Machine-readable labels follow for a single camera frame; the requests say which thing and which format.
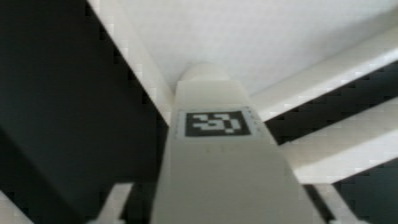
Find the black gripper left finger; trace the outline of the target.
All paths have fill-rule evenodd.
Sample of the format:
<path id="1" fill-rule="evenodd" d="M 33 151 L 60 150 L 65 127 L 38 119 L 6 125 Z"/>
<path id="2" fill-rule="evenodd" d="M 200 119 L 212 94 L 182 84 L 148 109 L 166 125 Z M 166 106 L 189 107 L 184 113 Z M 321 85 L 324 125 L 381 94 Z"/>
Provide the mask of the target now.
<path id="1" fill-rule="evenodd" d="M 84 224 L 148 224 L 154 188 L 152 183 L 115 183 L 95 218 Z"/>

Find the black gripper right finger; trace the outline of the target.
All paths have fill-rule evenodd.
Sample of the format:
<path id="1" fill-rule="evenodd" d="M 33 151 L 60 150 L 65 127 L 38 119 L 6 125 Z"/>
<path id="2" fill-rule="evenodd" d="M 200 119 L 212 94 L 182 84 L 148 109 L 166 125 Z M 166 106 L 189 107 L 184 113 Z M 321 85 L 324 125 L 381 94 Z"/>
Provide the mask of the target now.
<path id="1" fill-rule="evenodd" d="M 303 189 L 324 224 L 371 224 L 356 218 L 330 184 L 305 184 Z"/>

